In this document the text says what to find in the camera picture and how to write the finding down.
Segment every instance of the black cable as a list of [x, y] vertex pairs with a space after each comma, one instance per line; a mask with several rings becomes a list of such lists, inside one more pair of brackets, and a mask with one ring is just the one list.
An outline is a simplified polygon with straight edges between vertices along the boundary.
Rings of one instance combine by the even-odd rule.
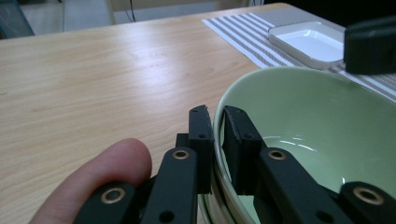
[[132, 22], [136, 22], [136, 18], [134, 17], [134, 5], [132, 4], [132, 0], [129, 0], [131, 4], [131, 12], [132, 12]]

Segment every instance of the white tray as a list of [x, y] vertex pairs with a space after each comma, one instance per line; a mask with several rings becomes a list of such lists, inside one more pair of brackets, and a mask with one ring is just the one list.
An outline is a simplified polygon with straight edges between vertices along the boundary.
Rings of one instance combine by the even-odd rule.
[[268, 33], [271, 43], [309, 67], [326, 70], [343, 63], [344, 33], [318, 21], [278, 26]]

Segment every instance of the wooden table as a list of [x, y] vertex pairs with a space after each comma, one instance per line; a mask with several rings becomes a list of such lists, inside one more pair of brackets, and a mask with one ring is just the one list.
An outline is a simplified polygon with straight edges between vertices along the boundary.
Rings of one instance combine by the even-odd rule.
[[0, 41], [0, 223], [27, 223], [68, 175], [128, 137], [153, 174], [188, 111], [213, 115], [225, 90], [258, 69], [202, 23], [284, 4]]

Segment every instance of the striped cloth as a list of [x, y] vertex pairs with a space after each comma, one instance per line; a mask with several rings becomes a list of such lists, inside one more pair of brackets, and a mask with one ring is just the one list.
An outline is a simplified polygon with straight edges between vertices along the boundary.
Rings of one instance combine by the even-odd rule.
[[[333, 29], [345, 28], [323, 20], [297, 7], [288, 7], [265, 12], [247, 13], [203, 20], [203, 22], [245, 54], [260, 68], [271, 66], [305, 66], [288, 53], [270, 43], [268, 29], [275, 26], [304, 21], [320, 21]], [[396, 103], [396, 74], [387, 75], [351, 75], [345, 71], [345, 65], [328, 70], [340, 77], [346, 77], [362, 86], [376, 91]]]

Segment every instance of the bowl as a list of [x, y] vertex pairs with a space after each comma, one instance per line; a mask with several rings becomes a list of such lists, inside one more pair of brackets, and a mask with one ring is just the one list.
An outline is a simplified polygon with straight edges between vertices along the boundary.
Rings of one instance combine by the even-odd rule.
[[320, 185], [339, 192], [362, 181], [396, 197], [395, 103], [327, 72], [265, 68], [237, 79], [214, 117], [216, 181], [205, 209], [215, 222], [260, 222], [253, 197], [236, 195], [228, 174], [221, 149], [226, 105], [245, 110], [267, 146], [286, 149]]

